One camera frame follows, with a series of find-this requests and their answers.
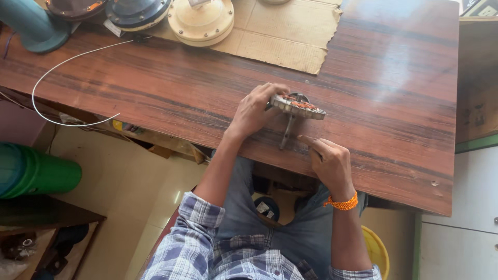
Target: metal rod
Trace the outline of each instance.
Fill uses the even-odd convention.
[[[287,128],[285,129],[285,134],[283,135],[282,143],[280,143],[281,150],[283,150],[283,148],[285,147],[285,144],[287,143],[287,140],[289,140],[290,130],[291,130],[292,125],[294,124],[295,120],[296,120],[296,116],[290,115],[289,123],[287,124]]]

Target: hand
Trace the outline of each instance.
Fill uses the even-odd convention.
[[[351,156],[349,150],[326,139],[298,136],[298,140],[309,146],[311,168],[330,190],[332,200],[346,202],[355,195],[351,179]]]
[[[264,110],[270,97],[275,94],[289,94],[289,87],[282,84],[266,83],[254,88],[239,103],[234,119],[226,133],[244,140],[260,130],[270,119],[281,112],[278,108]]]

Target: shirt sleeve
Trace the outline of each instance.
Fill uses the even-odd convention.
[[[382,280],[380,270],[377,265],[373,265],[371,270],[347,271],[329,267],[330,280]]]
[[[183,196],[178,219],[152,256],[142,280],[207,279],[213,261],[215,229],[225,209],[192,192]]]

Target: cream fan motor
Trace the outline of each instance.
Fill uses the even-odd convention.
[[[230,34],[234,15],[230,0],[175,0],[169,7],[168,22],[180,41],[205,47]]]

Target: wrist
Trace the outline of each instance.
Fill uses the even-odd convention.
[[[355,188],[352,184],[344,187],[341,190],[334,190],[330,192],[332,201],[334,202],[346,202],[349,201],[355,195]]]
[[[223,133],[223,139],[233,144],[241,145],[246,138],[247,136],[231,129],[231,127],[228,127]]]

